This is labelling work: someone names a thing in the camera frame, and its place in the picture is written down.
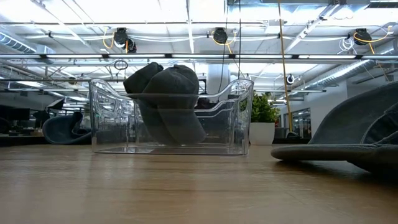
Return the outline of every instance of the ceiling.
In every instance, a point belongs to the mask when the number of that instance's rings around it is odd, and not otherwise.
[[[103,43],[105,36],[106,44],[111,45],[112,33],[117,27],[127,28],[127,33],[137,45],[138,54],[222,54],[224,50],[228,54],[228,48],[215,44],[211,38],[215,27],[226,27],[233,54],[281,53],[281,39],[278,38],[280,33],[278,8],[275,4],[261,4],[261,0],[242,0],[240,16],[239,1],[231,0],[228,6],[224,0],[46,0],[42,2],[46,9],[36,6],[31,0],[0,0],[0,31],[27,45],[45,45],[57,54],[105,54],[107,51],[111,54],[124,53],[115,46],[107,49]],[[289,10],[292,5],[295,5],[294,10]],[[367,28],[373,39],[380,39],[387,31],[390,32],[385,39],[374,43],[373,46],[377,49],[378,46],[395,38],[398,31],[397,8],[350,5],[318,21],[325,9],[327,4],[283,5],[281,18],[285,49],[295,42],[295,37],[307,29],[306,34],[294,43],[289,54],[370,54],[368,45],[352,45],[345,49],[342,41],[348,33],[352,35],[356,28]],[[0,45],[0,53],[20,52]],[[16,64],[23,62],[10,61]],[[180,63],[195,69],[197,74],[206,73],[207,64],[214,63],[205,60],[195,62],[194,66],[192,62],[194,61]],[[164,63],[165,66],[170,66],[172,61]],[[338,62],[322,61],[288,63],[286,72],[309,81],[337,65]],[[134,73],[142,66],[144,64],[130,66],[126,70],[126,75]],[[231,74],[238,74],[236,63],[229,63],[228,67]],[[49,67],[49,70],[55,72],[58,68],[59,66],[53,66]],[[45,71],[45,67],[38,66],[30,66],[28,69],[36,73]],[[113,68],[110,69],[113,74],[117,72]],[[245,61],[241,63],[241,71],[251,76],[255,86],[281,88],[284,84],[280,61],[271,63]],[[86,75],[88,78],[110,76],[107,69],[102,66],[69,66],[55,72],[54,77],[81,77],[82,73],[90,73]]]

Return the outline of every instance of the white wall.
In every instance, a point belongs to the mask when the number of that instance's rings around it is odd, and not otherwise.
[[[57,99],[59,98],[50,95],[38,95],[34,92],[28,92],[28,97],[21,96],[19,93],[0,93],[0,105],[33,110],[44,110],[46,106]]]
[[[371,75],[379,75],[381,73],[380,69],[375,69],[373,71],[370,71]],[[394,76],[394,81],[398,80],[398,73],[392,73],[390,75]],[[353,84],[353,82],[358,81],[363,78],[369,78],[370,75],[368,73],[363,73],[360,74],[356,77],[349,78],[347,79],[347,94],[348,98],[351,98],[353,96],[356,96],[358,94],[364,93],[366,91],[372,90],[374,88],[377,88],[379,86],[383,86],[385,84],[388,84],[386,81],[386,78],[384,76],[375,78],[360,84]]]
[[[340,82],[337,87],[328,87],[326,93],[310,93],[304,101],[293,101],[290,107],[291,112],[310,108],[311,110],[311,129],[312,136],[317,131],[324,117],[338,104],[348,98],[346,81]],[[280,110],[282,115],[282,126],[284,126],[284,114],[287,113],[287,107]]]

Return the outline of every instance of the ceiling light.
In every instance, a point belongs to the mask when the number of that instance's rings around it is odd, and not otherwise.
[[[266,58],[266,59],[279,59],[282,55],[237,55],[237,58]],[[291,55],[285,55],[285,58],[292,58]]]
[[[56,93],[56,92],[50,91],[49,93],[53,94],[54,96],[65,97],[64,95]]]
[[[293,93],[324,93],[326,90],[292,90]]]
[[[28,82],[28,81],[19,81],[17,83],[23,84],[23,85],[27,85],[27,86],[31,86],[31,87],[37,87],[37,88],[45,86],[45,85],[37,83],[37,82]]]
[[[40,58],[40,56],[35,54],[5,54],[0,55],[0,58]]]
[[[79,97],[79,96],[68,96],[68,97],[77,101],[88,101],[88,99],[84,97]]]
[[[110,58],[164,58],[164,54],[110,54]]]
[[[6,89],[8,91],[40,91],[39,89]]]
[[[299,55],[299,59],[354,59],[356,55]]]
[[[75,91],[74,89],[43,89],[43,91]]]
[[[84,105],[71,105],[71,104],[64,104],[63,105],[64,108],[83,108]]]
[[[362,59],[398,59],[398,55],[363,55]]]
[[[286,103],[286,100],[268,100],[268,102],[283,102],[283,103]]]
[[[66,55],[59,55],[59,54],[49,54],[47,55],[48,58],[102,58],[102,55],[98,54],[89,54],[89,55],[80,55],[80,54],[66,54]]]
[[[228,55],[220,54],[172,54],[172,58],[226,58]]]

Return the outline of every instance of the table surface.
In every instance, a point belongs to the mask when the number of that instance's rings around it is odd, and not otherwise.
[[[397,223],[398,185],[347,162],[0,148],[6,223]]]

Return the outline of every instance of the transparent storage container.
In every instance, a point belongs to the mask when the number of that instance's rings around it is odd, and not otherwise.
[[[120,94],[92,80],[93,151],[245,155],[252,94],[250,80],[235,80],[215,95]]]

